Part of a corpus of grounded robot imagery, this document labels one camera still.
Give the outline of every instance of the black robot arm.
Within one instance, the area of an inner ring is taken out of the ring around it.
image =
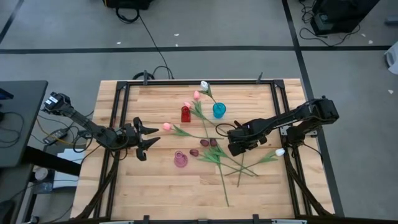
[[[152,134],[158,129],[143,127],[141,120],[136,117],[133,119],[134,126],[125,124],[122,133],[118,134],[113,128],[100,126],[77,112],[70,104],[68,96],[62,93],[51,93],[50,98],[44,103],[44,112],[59,116],[66,116],[86,129],[88,133],[96,139],[98,144],[111,151],[119,151],[128,147],[137,146],[136,154],[140,161],[146,161],[148,148],[153,145],[160,137],[148,140],[142,139],[142,134]]]
[[[246,150],[258,147],[258,142],[267,142],[266,136],[274,129],[281,128],[298,121],[298,126],[287,129],[287,144],[301,145],[305,134],[320,128],[324,124],[332,124],[339,118],[335,104],[326,99],[310,100],[296,109],[268,119],[253,119],[244,124],[237,125],[236,129],[227,132],[228,149],[233,156],[237,156]]]

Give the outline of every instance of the wooden table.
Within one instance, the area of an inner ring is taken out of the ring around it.
[[[93,120],[99,125],[109,126],[116,82],[101,82]],[[290,109],[294,109],[305,101],[300,80],[285,79],[284,82]],[[160,136],[162,139],[149,149],[147,161],[139,161],[131,149],[127,158],[119,163],[112,220],[142,220],[144,215],[150,215],[151,220],[250,219],[253,214],[259,214],[260,218],[293,218],[283,157],[252,167],[251,170],[259,176],[243,174],[239,187],[236,186],[238,174],[224,177],[229,199],[227,207],[217,165],[198,161],[189,155],[190,149],[200,152],[206,149],[200,145],[199,139],[174,136],[173,131],[162,129],[162,124],[169,122],[191,134],[205,136],[201,119],[192,115],[191,123],[181,123],[180,120],[183,102],[192,101],[194,90],[199,89],[198,85],[131,87],[126,122],[132,122],[138,116],[144,126],[160,129],[150,138]],[[275,116],[269,86],[212,85],[211,89],[215,99],[227,106],[224,118],[214,119],[212,100],[201,96],[204,114],[214,123],[233,123],[234,120],[244,123],[254,118]],[[122,102],[123,94],[119,99],[116,124],[119,124]],[[217,136],[214,126],[206,122],[206,127],[210,136]],[[281,147],[278,131],[271,132],[267,138],[266,144],[245,153],[245,165],[253,164],[269,151]],[[306,138],[305,143],[317,149],[315,138]],[[219,140],[219,144],[230,155],[228,140]],[[96,146],[97,143],[92,144],[86,153]],[[188,165],[184,168],[174,165],[177,150],[188,156]],[[300,147],[300,155],[308,188],[324,208],[333,213],[320,156],[305,146]],[[103,156],[104,149],[99,148],[82,165],[71,217],[78,215],[96,192]],[[234,159],[240,162],[241,156]],[[221,161],[239,168],[229,159],[222,158]],[[231,171],[228,167],[222,167],[223,174]],[[302,196],[297,186],[296,191],[303,213]],[[105,192],[101,215],[104,215],[107,196]]]

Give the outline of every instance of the black metal frame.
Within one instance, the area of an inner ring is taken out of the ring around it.
[[[199,85],[201,80],[148,80],[146,82],[146,85]],[[275,113],[276,115],[280,115],[280,108],[279,108],[279,101],[277,97],[277,88],[280,90],[280,93],[282,95],[282,102],[284,106],[284,110],[287,112],[289,111],[289,104],[287,102],[287,94],[285,90],[285,85],[283,80],[207,80],[207,82],[210,85],[269,85],[271,88],[271,94],[272,94],[272,100],[274,102],[274,108],[275,108]],[[124,126],[126,122],[126,113],[127,113],[127,104],[128,104],[128,98],[129,98],[129,92],[130,92],[130,86],[142,86],[144,83],[142,81],[121,81],[118,82],[116,85],[116,93],[114,97],[114,103],[113,103],[113,109],[112,109],[112,115],[111,115],[111,121],[109,126],[114,127],[114,121],[116,120],[116,113],[118,110],[118,103],[119,103],[119,97],[121,94],[121,90],[124,89],[124,99],[123,99],[123,107],[122,107],[122,112],[121,112],[121,119],[120,119],[120,124],[119,126],[122,127]],[[281,143],[282,145],[284,144],[284,137],[280,135]],[[100,180],[99,180],[99,185],[102,185],[104,182],[104,179],[106,177],[106,173],[108,170],[108,164],[109,164],[109,151],[106,151],[104,154],[104,160],[103,160],[103,166],[101,168],[101,175],[100,175]],[[295,151],[296,157],[295,157],[295,162],[297,166],[297,172],[301,180],[305,183],[304,180],[304,175],[303,175],[303,169],[302,169],[302,164],[300,160],[300,155],[298,150]],[[119,164],[119,155],[120,153],[116,153],[114,163],[118,166]],[[285,153],[284,155],[284,160],[285,160],[285,168],[287,169],[288,163],[287,161],[290,160],[289,153]],[[111,218],[112,215],[112,206],[113,206],[113,198],[114,198],[114,191],[116,188],[116,178],[117,174],[114,176],[110,183],[109,187],[109,195],[108,195],[108,203],[106,206],[106,218]],[[294,215],[295,218],[298,218],[301,216],[300,214],[300,209],[299,209],[299,203],[297,200],[297,193],[295,189],[295,182],[293,178],[290,175],[287,175],[288,178],[288,183],[289,183],[289,191],[290,191],[290,196],[292,199],[292,206],[294,210]],[[305,214],[306,215],[312,215],[311,211],[311,206],[306,198],[306,196],[303,194],[303,202],[305,205]],[[101,201],[99,204],[97,204],[94,212],[94,218],[99,218],[100,217],[100,210],[101,210]],[[258,215],[254,214],[253,219],[248,219],[248,220],[206,220],[205,223],[209,222],[216,222],[216,223],[271,223],[271,219],[264,219],[260,220],[258,219]],[[149,216],[146,216],[143,221],[140,220],[135,220],[135,223],[148,223],[149,222]],[[199,220],[159,220],[159,221],[150,221],[151,223],[179,223],[179,222],[184,222],[184,223],[198,223]]]

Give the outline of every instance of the black cable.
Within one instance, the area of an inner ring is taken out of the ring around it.
[[[45,144],[43,141],[41,141],[40,139],[38,139],[36,136],[34,136],[33,134],[30,134],[30,136],[32,136],[33,138],[35,138],[38,142]]]
[[[8,146],[0,146],[0,149],[6,149],[6,148],[9,148],[9,147],[15,146],[18,143],[19,138],[21,137],[22,128],[24,128],[24,124],[25,124],[24,117],[21,114],[19,114],[19,113],[16,113],[16,112],[5,112],[3,114],[14,114],[14,115],[19,116],[21,118],[22,124],[21,124],[21,128],[19,129],[19,131],[0,127],[0,129],[3,129],[5,131],[11,131],[11,132],[17,133],[17,137],[14,140],[12,140],[12,141],[0,140],[0,142],[3,142],[3,143],[12,143],[11,145],[8,145]]]
[[[152,40],[152,42],[153,42],[154,45],[155,45],[156,50],[158,51],[158,53],[160,54],[160,56],[161,56],[162,59],[163,59],[164,64],[165,64],[166,67],[168,68],[168,69],[167,69],[167,74],[169,75],[169,79],[170,79],[170,72],[169,72],[170,69],[169,69],[169,66],[167,65],[166,59],[164,59],[164,57],[163,57],[163,55],[162,55],[162,52],[160,52],[159,48],[157,47],[157,45],[156,45],[156,43],[155,43],[155,40],[154,40],[154,38],[152,37],[152,34],[150,34],[148,27],[145,25],[144,20],[142,19],[142,17],[141,17],[140,15],[138,15],[138,17],[139,17],[140,20],[142,21],[142,24],[144,25],[145,29],[147,30],[150,39]]]
[[[124,22],[125,24],[132,24],[139,18],[139,9],[136,9],[136,8],[132,8],[132,9],[136,10],[136,13],[137,13],[137,15],[133,19],[128,19],[128,18],[126,18],[126,16],[119,13],[120,8],[121,7],[129,7],[129,5],[128,5],[129,3],[130,2],[119,1],[119,5],[116,7],[117,17],[119,18],[120,21]]]
[[[72,182],[78,182],[79,180],[54,180],[53,182],[56,182],[56,181],[72,181]],[[36,183],[36,184],[32,184],[32,185],[30,185],[30,186],[24,187],[22,190],[18,191],[16,194],[14,194],[9,200],[12,200],[14,197],[16,197],[16,196],[19,195],[20,193],[24,192],[25,190],[27,190],[27,189],[29,189],[29,188],[32,188],[32,187],[35,187],[35,186],[40,185],[40,184],[43,184],[43,183],[40,182],[40,183]]]
[[[41,223],[41,224],[51,224],[51,223],[55,223],[56,221],[60,220],[62,217],[64,217],[73,207],[73,203],[70,205],[70,207],[68,208],[68,210],[65,211],[64,214],[62,214],[60,217],[55,218],[51,221],[45,222],[45,223]]]
[[[76,144],[77,144],[77,141],[80,139],[80,138],[82,138],[82,135],[80,135],[80,134],[78,134],[78,136],[74,139],[74,141],[73,141],[73,146],[72,146],[72,149],[73,149],[73,151],[75,152],[75,153],[82,153],[82,152],[84,152],[84,151],[86,151],[88,148],[89,148],[89,146],[91,145],[91,143],[93,142],[93,132],[91,132],[91,137],[90,137],[90,142],[88,143],[88,145],[84,148],[84,149],[82,149],[81,151],[77,151],[76,150]]]
[[[303,143],[303,146],[307,146],[308,148],[310,148],[310,149],[314,150],[315,152],[317,152],[319,154],[319,156],[321,157],[321,161],[323,162],[323,156],[322,156],[322,153],[320,151],[316,150],[315,148],[313,148],[313,147],[311,147],[311,146],[309,146],[309,145],[307,145],[305,143]]]
[[[317,0],[314,0],[314,2],[312,3],[312,6],[305,6],[305,4],[302,1],[299,1],[299,3],[303,6],[303,8],[301,9],[301,12],[303,13],[303,15],[301,16],[301,20],[303,21],[303,23],[305,23],[305,24],[309,23],[312,20],[312,18],[314,17],[314,14],[311,12],[312,12],[312,8],[314,7],[316,2],[317,2]],[[324,40],[321,39],[321,38],[327,39],[328,38],[327,36],[316,35],[314,32],[312,32],[311,30],[309,30],[306,27],[301,28],[300,32],[298,34],[304,40],[319,40],[319,41],[323,42],[328,47],[334,47],[334,46],[342,44],[345,41],[345,39],[347,37],[349,37],[350,35],[356,34],[357,32],[359,32],[361,30],[361,26],[358,24],[358,27],[359,27],[359,29],[357,31],[350,32],[350,33],[346,34],[343,38],[340,38],[341,39],[340,42],[338,42],[337,44],[332,44],[332,45],[326,43]],[[311,33],[315,37],[311,37],[311,38],[303,37],[303,35],[302,35],[303,30],[307,30],[309,33]]]
[[[312,12],[312,8],[314,7],[316,2],[317,1],[314,0],[314,2],[312,3],[312,6],[306,6],[302,1],[299,1],[299,3],[303,6],[303,8],[301,9],[301,12],[303,13],[303,15],[301,16],[301,20],[305,24],[309,23],[311,21],[311,19],[314,17],[313,13],[311,13],[311,12]]]
[[[159,65],[158,67],[155,68],[154,72],[152,72],[152,75],[153,75],[154,77],[155,77],[156,70],[157,70],[158,68],[166,68],[166,69],[170,72],[171,77],[173,77],[173,79],[174,79],[173,72],[171,71],[171,69],[169,69],[168,67],[163,66],[163,65]]]
[[[327,36],[319,36],[319,35],[316,35],[315,33],[313,33],[312,31],[310,31],[309,29],[307,29],[307,28],[305,28],[305,27],[301,28],[301,29],[300,29],[300,32],[299,32],[298,34],[299,34],[299,36],[300,36],[301,38],[303,38],[304,40],[319,40],[319,41],[323,42],[323,43],[324,43],[326,46],[328,46],[328,47],[334,47],[334,46],[337,46],[337,45],[342,44],[342,43],[346,40],[346,38],[347,38],[348,36],[358,33],[358,32],[361,30],[361,26],[358,24],[358,27],[359,27],[359,28],[358,28],[357,31],[350,32],[350,33],[346,34],[340,42],[338,42],[337,44],[332,44],[332,45],[326,43],[324,40],[321,39],[321,38],[328,38]],[[315,37],[311,37],[311,38],[303,37],[303,35],[302,35],[302,31],[303,31],[303,30],[307,30],[309,33],[311,33],[311,34],[314,35]]]
[[[62,122],[62,121],[57,121],[56,119],[45,118],[45,117],[41,116],[40,114],[38,114],[37,116],[39,116],[39,117],[41,117],[43,119],[46,119],[47,121],[54,121],[54,122],[63,124],[65,127],[69,128],[69,126],[67,124],[65,124],[64,122]]]
[[[228,135],[220,134],[220,133],[218,132],[218,127],[221,126],[221,125],[228,125],[228,126],[233,127],[234,129],[236,129],[236,127],[233,126],[232,124],[228,124],[228,123],[217,124],[217,125],[216,125],[216,132],[217,132],[217,134],[219,134],[220,136],[223,136],[223,137],[228,137]]]
[[[2,128],[2,127],[0,127],[0,130],[5,130],[5,131],[9,131],[9,132],[12,132],[12,133],[16,133],[17,134],[17,137],[14,139],[14,140],[11,140],[11,141],[5,141],[5,140],[0,140],[0,142],[3,142],[3,143],[12,143],[12,142],[14,142],[14,141],[18,141],[18,139],[19,139],[19,137],[20,137],[20,132],[18,132],[18,131],[16,131],[16,130],[13,130],[13,129],[8,129],[8,128]]]
[[[91,153],[95,152],[99,147],[101,147],[101,145],[99,145],[99,146],[97,146],[95,149],[93,149],[93,150],[92,150],[89,154],[87,154],[84,158],[82,158],[82,159],[75,159],[75,160],[72,160],[72,162],[81,160],[80,165],[82,165],[83,162],[85,161],[85,159],[86,159],[89,155],[91,155]]]
[[[127,148],[126,148],[126,154],[125,154],[124,157],[123,157],[122,159],[120,159],[119,161],[122,161],[123,159],[127,158],[127,155],[128,155],[128,154],[129,154],[129,153],[128,153]]]

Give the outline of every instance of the green leaf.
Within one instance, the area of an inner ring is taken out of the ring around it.
[[[208,95],[207,91],[205,91],[205,90],[199,90],[199,93],[204,94],[204,95]]]
[[[190,136],[187,133],[180,133],[180,132],[173,133],[173,135],[175,135],[175,136]]]
[[[228,157],[219,144],[217,144],[216,148],[218,152],[222,153],[222,157]]]
[[[198,104],[195,108],[197,109],[197,112],[199,112],[201,114],[201,101],[198,102]]]
[[[275,151],[270,151],[263,158],[271,158],[274,155],[275,155]]]
[[[207,151],[205,151],[205,156],[206,156],[206,158],[208,158],[208,159],[210,159],[211,161],[213,161],[213,162],[220,162],[219,161],[219,159],[218,158],[216,158],[216,157],[213,157],[209,152],[207,152]]]
[[[211,151],[212,154],[217,155],[217,156],[223,156],[222,152],[217,152],[217,151]]]
[[[275,158],[263,158],[260,160],[260,162],[272,162],[272,161],[278,161],[278,159]]]
[[[181,128],[177,127],[176,125],[173,125],[173,126],[174,126],[175,131],[176,131],[177,133],[184,133],[185,136],[191,136],[191,134],[189,134],[188,132],[182,130]]]
[[[200,113],[198,113],[197,111],[195,111],[193,109],[191,109],[191,114],[193,114],[193,115],[195,115],[195,116],[197,116],[199,118],[201,117]]]
[[[208,94],[208,96],[210,96],[212,98],[213,94],[211,94],[210,84],[208,84],[208,86],[209,86],[209,89],[207,89],[207,94]]]
[[[205,157],[203,157],[203,158],[200,158],[200,159],[198,159],[198,160],[200,160],[200,161],[204,161],[204,162],[213,162],[213,161],[211,161],[210,159],[208,159],[208,158],[205,158]]]

